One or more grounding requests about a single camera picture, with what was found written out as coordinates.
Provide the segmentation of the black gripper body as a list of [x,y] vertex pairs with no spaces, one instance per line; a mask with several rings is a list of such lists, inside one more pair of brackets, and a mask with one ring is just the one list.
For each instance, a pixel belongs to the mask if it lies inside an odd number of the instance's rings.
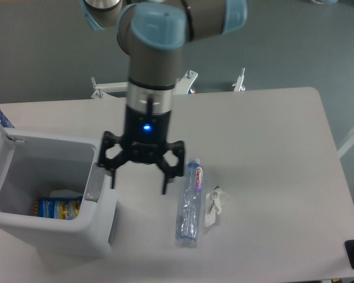
[[135,163],[155,164],[166,152],[171,112],[148,116],[126,106],[121,147]]

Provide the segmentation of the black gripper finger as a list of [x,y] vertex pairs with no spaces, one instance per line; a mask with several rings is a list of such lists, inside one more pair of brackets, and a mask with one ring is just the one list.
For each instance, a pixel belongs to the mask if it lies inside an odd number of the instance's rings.
[[116,170],[129,161],[128,146],[126,139],[117,136],[110,131],[105,131],[101,139],[101,146],[97,165],[104,168],[111,177],[111,188],[115,188]]
[[[171,152],[177,161],[175,165],[170,165],[164,158],[167,152]],[[158,145],[156,152],[156,165],[163,172],[164,179],[162,185],[162,194],[167,193],[167,186],[171,179],[175,177],[182,177],[184,174],[185,165],[185,143],[182,140],[173,143],[162,143]]]

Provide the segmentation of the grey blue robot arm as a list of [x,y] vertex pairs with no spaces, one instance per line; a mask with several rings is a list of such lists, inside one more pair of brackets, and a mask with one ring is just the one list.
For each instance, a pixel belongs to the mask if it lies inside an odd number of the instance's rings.
[[108,175],[127,162],[155,164],[164,181],[183,176],[185,144],[167,141],[182,49],[242,28],[247,1],[81,1],[89,26],[116,27],[129,56],[124,130],[103,133],[98,166]]

